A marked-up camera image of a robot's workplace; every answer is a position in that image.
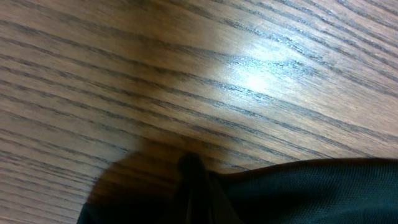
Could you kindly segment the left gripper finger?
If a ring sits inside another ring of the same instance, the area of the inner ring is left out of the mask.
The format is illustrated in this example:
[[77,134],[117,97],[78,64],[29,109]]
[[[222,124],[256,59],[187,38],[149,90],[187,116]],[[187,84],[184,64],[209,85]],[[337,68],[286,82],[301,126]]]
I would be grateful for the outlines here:
[[182,181],[182,222],[216,223],[216,195],[209,172],[200,156],[187,153],[178,160]]

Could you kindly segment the black t-shirt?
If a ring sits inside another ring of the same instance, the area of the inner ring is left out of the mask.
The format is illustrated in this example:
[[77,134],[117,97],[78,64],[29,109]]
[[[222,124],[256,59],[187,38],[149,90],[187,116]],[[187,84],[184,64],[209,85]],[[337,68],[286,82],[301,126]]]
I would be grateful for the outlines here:
[[[216,223],[396,223],[395,159],[318,159],[235,174],[209,171]],[[182,181],[168,205],[87,203],[79,223],[183,223]]]

